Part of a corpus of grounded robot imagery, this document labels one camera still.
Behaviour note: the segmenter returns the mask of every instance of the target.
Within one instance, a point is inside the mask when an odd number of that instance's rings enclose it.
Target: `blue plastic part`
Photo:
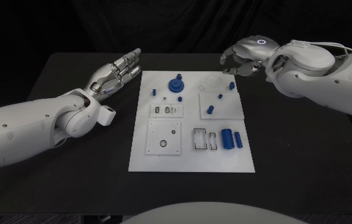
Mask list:
[[[178,74],[177,79],[172,79],[169,82],[169,89],[172,92],[179,93],[184,90],[185,84],[182,81],[182,75]]]
[[[236,148],[236,143],[234,143],[231,129],[224,129],[223,130],[223,143],[224,143],[224,148],[226,149],[234,149]]]
[[[236,83],[230,82],[230,90],[233,90],[236,88]]]
[[[237,140],[237,147],[241,149],[243,146],[243,141],[241,141],[241,136],[240,136],[240,132],[236,132],[236,140]]]
[[[214,106],[211,105],[207,113],[211,115],[213,114],[213,111],[214,111]]]

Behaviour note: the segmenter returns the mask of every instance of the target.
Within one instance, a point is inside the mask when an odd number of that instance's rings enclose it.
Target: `dark tabletop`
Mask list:
[[[51,56],[29,100],[83,88],[113,53]],[[221,71],[220,54],[149,54],[143,70]],[[129,172],[142,75],[104,101],[110,126],[0,168],[0,213],[139,214],[194,201],[282,213],[352,213],[352,126],[347,115],[286,97],[266,75],[237,77],[256,173]]]

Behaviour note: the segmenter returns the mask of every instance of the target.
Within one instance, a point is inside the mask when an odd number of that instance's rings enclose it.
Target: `robotic hand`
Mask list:
[[[345,54],[334,56],[319,46],[340,47]],[[318,104],[352,115],[352,56],[340,43],[292,40],[285,46],[265,36],[250,36],[231,46],[221,58],[233,55],[239,68],[224,74],[253,76],[265,66],[267,81],[292,98],[308,97]]]
[[[109,126],[116,111],[100,102],[142,71],[138,48],[93,74],[83,89],[58,98],[39,99],[0,108],[0,167],[58,146],[68,137],[81,137],[96,123]]]

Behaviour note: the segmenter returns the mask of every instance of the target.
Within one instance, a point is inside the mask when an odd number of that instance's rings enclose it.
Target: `black backdrop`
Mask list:
[[[214,53],[256,34],[352,46],[351,0],[0,0],[0,7],[0,105],[26,99],[54,52]]]

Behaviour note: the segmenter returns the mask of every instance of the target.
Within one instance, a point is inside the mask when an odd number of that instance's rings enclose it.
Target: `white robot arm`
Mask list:
[[[334,46],[345,54],[334,56],[319,46]],[[267,81],[292,98],[308,97],[327,106],[352,115],[352,50],[338,43],[292,40],[280,46],[265,36],[250,36],[231,46],[220,59],[224,64],[233,55],[239,68],[224,70],[224,74],[253,76],[265,66]]]
[[[58,98],[39,99],[0,108],[0,167],[54,148],[68,137],[81,137],[96,123],[110,125],[116,111],[100,102],[136,77],[140,49],[104,65],[83,89]]]

